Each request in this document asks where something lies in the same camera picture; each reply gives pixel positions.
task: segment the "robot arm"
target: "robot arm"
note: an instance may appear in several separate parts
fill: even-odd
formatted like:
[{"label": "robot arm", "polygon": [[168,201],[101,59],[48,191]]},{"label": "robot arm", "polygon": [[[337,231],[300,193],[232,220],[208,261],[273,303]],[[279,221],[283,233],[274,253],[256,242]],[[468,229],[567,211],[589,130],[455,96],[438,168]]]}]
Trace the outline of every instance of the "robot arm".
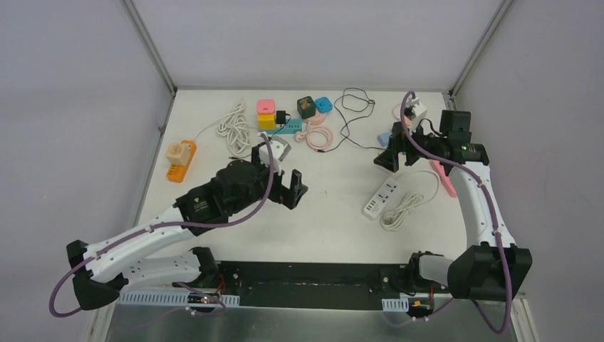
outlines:
[{"label": "robot arm", "polygon": [[[234,160],[218,171],[208,183],[191,189],[150,221],[103,242],[86,244],[74,241],[67,246],[69,263],[77,267],[73,288],[83,310],[98,309],[116,300],[120,292],[144,286],[171,284],[176,281],[202,284],[217,274],[217,265],[207,248],[194,248],[180,256],[145,259],[171,244],[199,236],[213,227],[227,227],[228,218],[265,196],[272,180],[268,199],[289,209],[297,206],[308,190],[302,175],[294,170],[290,187],[281,184],[284,171],[279,165],[290,150],[289,144],[275,137],[252,148],[251,162]],[[270,167],[274,170],[270,176]],[[178,222],[181,225],[166,225]],[[113,248],[105,251],[107,246]]]},{"label": "robot arm", "polygon": [[[404,284],[425,284],[436,281],[449,287],[451,295],[458,299],[506,301],[506,286],[503,264],[498,253],[498,244],[493,231],[494,223],[484,196],[482,187],[490,194],[492,207],[499,226],[497,232],[506,256],[511,278],[512,298],[516,295],[522,281],[528,273],[532,258],[528,249],[516,246],[509,234],[493,189],[489,168],[489,158],[483,145],[471,143],[469,132],[470,113],[443,110],[440,121],[440,135],[425,135],[417,120],[425,116],[423,107],[409,102],[404,113],[412,119],[410,132],[413,140],[429,154],[451,160],[473,172],[481,179],[479,185],[474,175],[460,167],[444,164],[443,167],[457,191],[459,205],[462,208],[467,233],[468,249],[457,259],[450,260],[442,255],[414,253],[402,273]],[[376,165],[396,172],[399,168],[398,154],[403,152],[405,164],[413,165],[420,157],[428,157],[420,152],[407,138],[402,123],[396,122],[387,149],[374,159]]]}]

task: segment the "power strip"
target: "power strip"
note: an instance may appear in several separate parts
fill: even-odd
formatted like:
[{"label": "power strip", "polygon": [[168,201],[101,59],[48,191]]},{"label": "power strip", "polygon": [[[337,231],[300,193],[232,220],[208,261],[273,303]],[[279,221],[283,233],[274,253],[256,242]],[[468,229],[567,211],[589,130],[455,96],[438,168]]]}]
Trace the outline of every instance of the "power strip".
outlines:
[{"label": "power strip", "polygon": [[388,178],[384,184],[377,190],[375,195],[371,197],[369,202],[363,207],[363,216],[370,220],[377,219],[384,208],[388,205],[390,198],[394,194],[398,182],[394,178]]},{"label": "power strip", "polygon": [[289,119],[287,125],[277,125],[274,130],[265,130],[266,133],[270,134],[296,134],[296,132],[302,131],[302,119]]}]

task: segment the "black cable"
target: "black cable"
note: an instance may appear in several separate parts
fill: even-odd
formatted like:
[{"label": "black cable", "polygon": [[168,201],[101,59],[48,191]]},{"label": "black cable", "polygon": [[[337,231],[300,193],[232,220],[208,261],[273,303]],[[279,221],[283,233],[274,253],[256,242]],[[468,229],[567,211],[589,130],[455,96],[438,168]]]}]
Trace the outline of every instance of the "black cable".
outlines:
[{"label": "black cable", "polygon": [[287,126],[287,124],[289,123],[289,120],[291,120],[291,115],[286,113],[285,116],[288,117],[287,121],[285,122],[285,125],[281,126],[281,128],[279,128],[275,133],[273,133],[269,139],[272,139],[275,136],[275,134],[279,133],[281,130],[283,130],[283,128],[285,126]]},{"label": "black cable", "polygon": [[[347,91],[350,90],[358,90],[360,92],[363,92],[363,94],[365,95],[365,98],[360,98],[357,95],[354,94],[350,94],[350,93],[346,93]],[[363,102],[365,102],[365,107],[363,109],[353,109],[353,108],[349,108],[346,106],[346,104],[344,103],[344,100],[347,97],[352,97],[352,98],[356,98],[357,100],[361,100]],[[351,112],[354,113],[362,113],[364,111],[366,111],[370,106],[371,106],[371,110],[369,112],[369,114],[364,115],[364,116],[359,116],[358,118],[354,118],[350,121],[347,121],[346,118],[344,117],[344,114],[342,114],[342,111],[340,110],[340,108],[338,108],[337,103],[338,101],[340,101],[342,108],[349,110]],[[340,134],[344,137],[342,138],[342,140],[340,140],[340,142],[334,147],[331,148],[329,150],[317,150],[317,152],[331,152],[333,150],[335,150],[336,148],[340,147],[340,145],[342,145],[342,143],[344,142],[344,140],[349,140],[351,143],[357,145],[360,148],[364,148],[364,149],[374,149],[374,150],[384,150],[384,148],[380,148],[380,147],[366,147],[366,146],[362,146],[361,144],[357,143],[356,141],[352,140],[352,138],[350,138],[350,128],[348,127],[349,124],[351,124],[352,122],[359,120],[359,119],[363,119],[363,118],[369,118],[371,116],[371,114],[373,114],[373,110],[375,109],[375,100],[369,98],[369,95],[367,94],[367,92],[363,89],[360,88],[346,88],[344,89],[344,91],[342,92],[342,96],[340,96],[339,98],[336,98],[335,101],[333,101],[333,107],[338,111],[338,114],[340,114],[340,117],[342,118],[342,120],[344,121],[344,126],[340,129]]]},{"label": "black cable", "polygon": [[420,123],[418,123],[417,125],[418,125],[418,126],[421,126],[421,125],[422,125],[422,121],[423,121],[423,120],[426,120],[426,121],[427,121],[427,122],[430,124],[430,130],[431,130],[431,131],[432,131],[432,132],[433,132],[435,135],[438,135],[439,137],[442,137],[442,133],[434,129],[434,124],[432,123],[432,120],[430,120],[429,118],[423,118],[423,119],[421,119],[421,120],[420,120]]},{"label": "black cable", "polygon": [[390,286],[396,290],[399,291],[401,294],[406,294],[409,297],[415,297],[415,295],[417,295],[417,292],[415,290],[413,290],[413,293],[410,293],[408,291],[403,291],[398,285],[396,285],[393,281],[390,282]]}]

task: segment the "coiled white cable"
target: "coiled white cable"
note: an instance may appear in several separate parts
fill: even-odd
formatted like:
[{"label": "coiled white cable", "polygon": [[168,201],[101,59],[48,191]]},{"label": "coiled white cable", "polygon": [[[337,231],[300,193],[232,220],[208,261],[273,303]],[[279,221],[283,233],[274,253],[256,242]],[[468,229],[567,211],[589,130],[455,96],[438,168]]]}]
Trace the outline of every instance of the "coiled white cable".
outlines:
[{"label": "coiled white cable", "polygon": [[398,178],[416,172],[426,172],[434,175],[436,177],[436,191],[434,191],[432,197],[430,197],[430,199],[425,202],[422,202],[424,200],[424,195],[419,195],[415,192],[410,192],[405,196],[405,198],[402,199],[398,207],[384,212],[384,214],[380,218],[380,225],[386,232],[396,232],[397,230],[399,230],[405,218],[407,218],[407,216],[409,216],[409,214],[411,213],[412,209],[421,207],[424,204],[428,204],[436,197],[438,189],[440,187],[440,177],[436,172],[432,170],[415,170],[403,173]]},{"label": "coiled white cable", "polygon": [[216,122],[220,121],[216,127],[216,133],[218,136],[226,137],[226,146],[234,157],[243,157],[246,154],[246,149],[250,146],[249,142],[249,128],[254,126],[247,123],[244,111],[246,103],[243,98],[238,99],[233,105],[233,110],[212,121],[205,127],[203,127],[193,137],[193,140],[197,139],[208,127],[215,125]]}]

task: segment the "metal frame edge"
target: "metal frame edge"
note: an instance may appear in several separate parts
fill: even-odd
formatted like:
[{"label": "metal frame edge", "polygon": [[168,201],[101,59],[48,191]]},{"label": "metal frame edge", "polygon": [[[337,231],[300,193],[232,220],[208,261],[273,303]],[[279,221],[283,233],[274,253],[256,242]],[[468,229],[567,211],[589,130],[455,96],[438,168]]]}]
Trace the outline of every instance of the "metal frame edge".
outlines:
[{"label": "metal frame edge", "polygon": [[511,322],[518,342],[541,341],[526,298],[516,298],[512,301]]},{"label": "metal frame edge", "polygon": [[138,38],[140,39],[140,42],[145,47],[149,58],[151,58],[151,62],[155,66],[155,69],[157,70],[159,75],[162,77],[166,87],[168,88],[168,91],[172,94],[172,97],[174,97],[176,94],[176,86],[174,85],[174,81],[172,80],[170,73],[168,73],[166,65],[164,64],[164,61],[162,60],[159,51],[157,51],[155,43],[153,43],[153,39],[151,39],[151,35],[149,34],[149,31],[145,26],[145,22],[142,20],[142,17],[140,16],[140,13],[138,12],[136,5],[134,4],[134,1],[121,0],[121,3],[124,7],[126,14],[128,15],[128,18],[130,18],[130,21],[134,26]]},{"label": "metal frame edge", "polygon": [[455,99],[455,97],[457,96],[459,91],[461,90],[466,79],[468,78],[469,74],[476,66],[480,57],[485,52],[486,47],[489,45],[489,42],[493,38],[493,35],[496,33],[501,22],[505,19],[506,15],[509,13],[509,10],[512,7],[512,5],[514,5],[514,3],[516,3],[516,0],[501,0],[499,7],[497,8],[495,13],[491,17],[491,21],[489,22],[489,25],[486,26],[484,33],[478,40],[478,43],[474,47],[472,54],[470,55],[470,57],[468,58],[468,61],[464,65],[462,72],[457,77],[455,84],[453,85],[453,87],[451,88],[451,90],[449,92],[449,94],[451,95],[453,100]]},{"label": "metal frame edge", "polygon": [[[153,156],[149,166],[149,170],[145,175],[145,184],[142,189],[142,193],[140,194],[140,201],[138,203],[136,213],[130,221],[130,227],[135,226],[140,218],[142,206],[145,203],[147,191],[149,190],[151,175],[153,174],[153,170],[155,169],[155,163],[157,162],[159,150],[162,146],[162,141],[164,139],[164,131],[167,126],[168,120],[170,119],[170,114],[172,113],[172,107],[174,106],[175,98],[176,97],[174,93],[174,95],[170,97],[170,103],[168,104],[166,116],[164,117],[162,126],[157,128],[160,132],[160,136],[157,139],[157,144],[155,146],[155,149],[153,150]],[[111,317],[113,316],[114,309],[115,302],[111,305],[93,311],[90,315],[90,318],[88,319],[88,323],[86,324],[86,328],[84,330],[84,334],[81,340],[83,342],[105,342],[105,337],[107,336],[107,332],[109,331],[109,323],[111,322]]]}]

